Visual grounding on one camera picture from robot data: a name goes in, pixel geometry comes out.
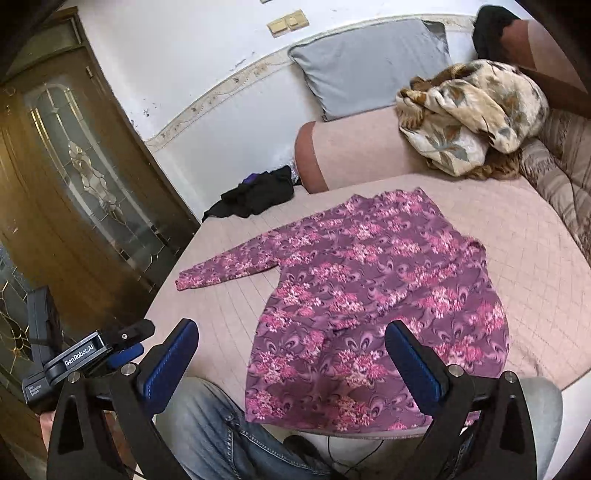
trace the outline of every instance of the floral dress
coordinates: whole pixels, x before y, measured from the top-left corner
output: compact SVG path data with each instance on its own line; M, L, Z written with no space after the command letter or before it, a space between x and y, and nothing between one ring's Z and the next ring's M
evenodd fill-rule
M353 196L181 272L177 289L276 266L248 365L249 421L324 433L428 424L386 352L393 320L446 364L502 372L509 332L485 248L421 189Z

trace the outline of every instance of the wallpaper border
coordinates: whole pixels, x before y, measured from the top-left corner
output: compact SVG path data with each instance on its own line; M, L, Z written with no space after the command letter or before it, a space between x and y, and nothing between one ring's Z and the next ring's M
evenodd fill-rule
M417 15L398 15L393 17L381 17L367 20L344 27L325 31L311 37L304 38L297 43L307 43L317 38L322 38L334 33L354 30L368 25L385 23L393 20L403 20L405 18L419 18L427 21L441 22L446 26L447 31L472 32L474 29L474 19L470 15L443 15L443 14L417 14ZM213 110L215 107L231 98L233 95L262 80L265 77L288 67L292 64L287 56L287 51L292 45L282 48L266 57L250 64L244 69L230 75L225 80L218 83L207 93L195 100L179 115L177 115L168 125L166 125L157 135L146 140L145 144L153 154L164 148L171 140L181 134L194 121Z

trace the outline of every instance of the gray pillow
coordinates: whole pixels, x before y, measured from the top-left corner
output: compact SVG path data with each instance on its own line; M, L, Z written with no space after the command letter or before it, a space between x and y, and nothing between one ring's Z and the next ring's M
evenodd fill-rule
M393 105L414 76L434 77L451 60L441 28L418 19L391 21L313 40L288 54L304 70L326 120Z

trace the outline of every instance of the door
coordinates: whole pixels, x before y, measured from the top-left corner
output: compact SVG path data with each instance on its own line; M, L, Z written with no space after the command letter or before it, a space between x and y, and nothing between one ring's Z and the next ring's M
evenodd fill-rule
M14 357L7 365L0 352L5 377L26 370L15 366L30 351L28 291L49 285L74 338L128 325L198 226L136 142L88 45L63 30L73 25L31 39L61 43L36 55L28 44L17 61L38 60L0 85L0 340Z

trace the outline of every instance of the person's leg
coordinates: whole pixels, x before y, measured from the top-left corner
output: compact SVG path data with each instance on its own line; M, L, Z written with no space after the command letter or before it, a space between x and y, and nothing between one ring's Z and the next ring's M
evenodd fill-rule
M328 480L330 468L305 462L244 413L217 386L183 378L156 427L196 480Z
M543 377L520 379L534 431L538 480L546 475L562 426L562 393Z

